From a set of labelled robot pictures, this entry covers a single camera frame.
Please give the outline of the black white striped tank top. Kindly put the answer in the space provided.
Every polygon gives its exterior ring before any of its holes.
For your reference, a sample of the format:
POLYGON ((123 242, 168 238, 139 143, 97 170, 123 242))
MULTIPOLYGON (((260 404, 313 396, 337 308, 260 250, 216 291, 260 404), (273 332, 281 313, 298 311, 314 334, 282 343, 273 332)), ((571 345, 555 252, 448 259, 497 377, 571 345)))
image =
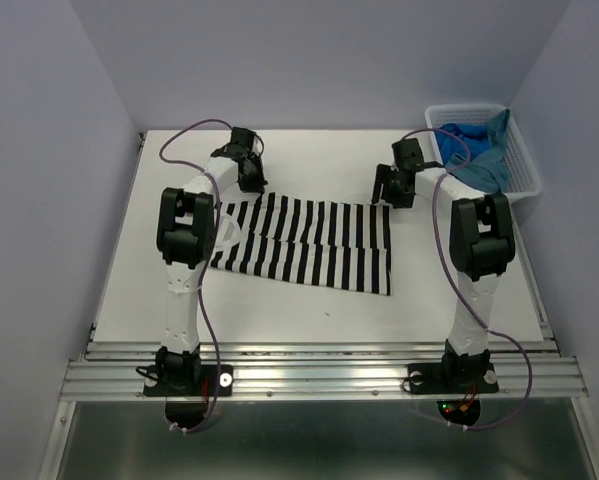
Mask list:
POLYGON ((222 205, 210 266, 286 283, 389 296, 390 208, 267 193, 222 205))

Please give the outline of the teal tank top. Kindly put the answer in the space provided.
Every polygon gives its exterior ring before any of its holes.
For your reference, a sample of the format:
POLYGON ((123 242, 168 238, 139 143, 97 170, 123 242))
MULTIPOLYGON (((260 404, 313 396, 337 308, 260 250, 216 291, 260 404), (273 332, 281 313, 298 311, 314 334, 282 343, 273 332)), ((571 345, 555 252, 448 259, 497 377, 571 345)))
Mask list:
POLYGON ((489 119, 485 124, 491 143, 490 148, 475 160, 465 165, 455 155, 445 168, 456 178, 471 188, 487 193, 507 192, 511 173, 505 164, 504 157, 508 148, 508 124, 511 112, 504 109, 489 119))

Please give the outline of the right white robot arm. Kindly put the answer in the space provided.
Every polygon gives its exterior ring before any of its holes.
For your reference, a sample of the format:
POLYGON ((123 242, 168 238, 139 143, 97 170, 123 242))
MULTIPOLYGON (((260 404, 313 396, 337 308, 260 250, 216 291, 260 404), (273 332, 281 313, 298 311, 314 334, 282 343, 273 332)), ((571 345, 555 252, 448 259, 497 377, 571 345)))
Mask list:
POLYGON ((412 207, 417 197, 431 202, 442 269, 457 297, 439 378, 461 390, 489 370, 494 295, 516 253, 508 198, 474 189, 425 161, 415 138, 393 143, 392 152, 393 164, 376 168, 372 200, 397 208, 412 207))

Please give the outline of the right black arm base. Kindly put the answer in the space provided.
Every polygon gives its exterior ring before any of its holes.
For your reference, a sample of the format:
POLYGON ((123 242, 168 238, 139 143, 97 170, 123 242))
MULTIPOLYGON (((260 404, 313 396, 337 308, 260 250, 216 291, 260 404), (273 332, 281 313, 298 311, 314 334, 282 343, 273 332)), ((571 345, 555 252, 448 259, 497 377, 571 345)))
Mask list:
POLYGON ((479 394, 499 392, 488 349, 477 355, 447 350, 437 363, 409 363, 406 370, 402 389, 413 395, 440 396, 437 408, 442 419, 462 427, 473 427, 479 420, 479 394))

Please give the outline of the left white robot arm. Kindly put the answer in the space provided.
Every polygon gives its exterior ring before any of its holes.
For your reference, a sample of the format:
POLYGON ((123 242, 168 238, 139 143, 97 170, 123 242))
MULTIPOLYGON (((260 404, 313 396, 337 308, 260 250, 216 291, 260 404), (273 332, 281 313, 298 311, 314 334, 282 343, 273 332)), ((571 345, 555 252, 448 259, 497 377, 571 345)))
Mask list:
POLYGON ((163 190, 158 211, 156 246, 166 265, 166 323, 155 355, 156 375, 166 377, 178 393, 194 392, 201 382, 197 315, 203 277, 209 266, 221 221, 221 196, 236 185, 245 193, 262 194, 264 142, 250 129, 229 126, 228 142, 201 164, 170 158, 166 149, 200 121, 176 133, 159 150, 169 165, 186 166, 196 175, 185 185, 163 190))

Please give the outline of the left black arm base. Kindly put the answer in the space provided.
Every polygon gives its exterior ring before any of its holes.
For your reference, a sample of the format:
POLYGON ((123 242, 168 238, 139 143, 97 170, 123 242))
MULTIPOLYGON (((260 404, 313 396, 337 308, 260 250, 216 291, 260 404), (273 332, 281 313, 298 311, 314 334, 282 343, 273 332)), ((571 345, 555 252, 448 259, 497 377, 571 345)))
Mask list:
POLYGON ((191 434, 206 427, 220 397, 232 395, 234 367, 203 364, 199 350, 170 352, 161 347, 154 363, 138 366, 143 395, 165 400, 164 416, 171 431, 191 434))

